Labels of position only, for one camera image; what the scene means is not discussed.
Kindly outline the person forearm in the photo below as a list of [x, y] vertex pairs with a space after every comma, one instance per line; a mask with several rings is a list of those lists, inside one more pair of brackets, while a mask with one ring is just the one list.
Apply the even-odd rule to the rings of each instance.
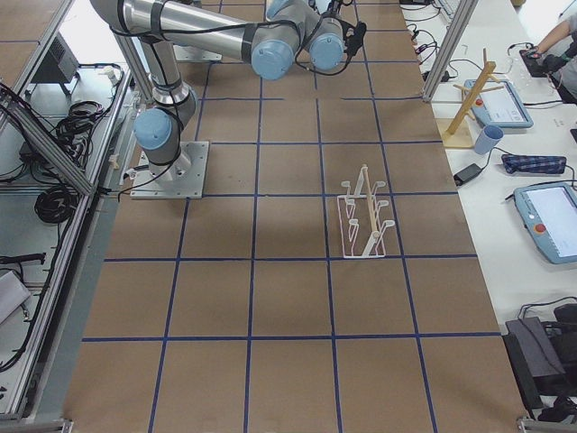
[[576, 31], [576, 14], [559, 22], [545, 37], [536, 45], [536, 52], [546, 53], [557, 42], [568, 37]]

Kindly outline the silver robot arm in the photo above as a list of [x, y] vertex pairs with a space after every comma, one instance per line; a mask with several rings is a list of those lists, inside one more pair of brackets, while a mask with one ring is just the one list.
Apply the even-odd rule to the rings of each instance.
[[308, 1], [269, 1], [260, 22], [246, 22], [180, 1], [95, 1], [96, 13], [117, 36], [136, 38], [150, 69], [154, 105], [134, 133], [155, 181], [180, 180], [192, 165], [180, 136], [197, 107], [182, 78], [175, 46], [240, 60], [261, 78], [278, 80], [308, 53], [312, 69], [337, 75], [363, 45], [367, 26], [342, 19], [342, 2], [319, 10]]

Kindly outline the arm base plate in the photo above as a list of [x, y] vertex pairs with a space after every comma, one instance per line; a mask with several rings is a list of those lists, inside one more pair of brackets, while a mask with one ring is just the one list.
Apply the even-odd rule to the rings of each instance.
[[209, 142], [181, 142], [180, 156], [167, 172], [158, 179], [165, 168], [150, 165], [145, 151], [141, 151], [140, 164], [148, 165], [136, 173], [136, 187], [130, 190], [135, 199], [202, 198], [206, 177]]

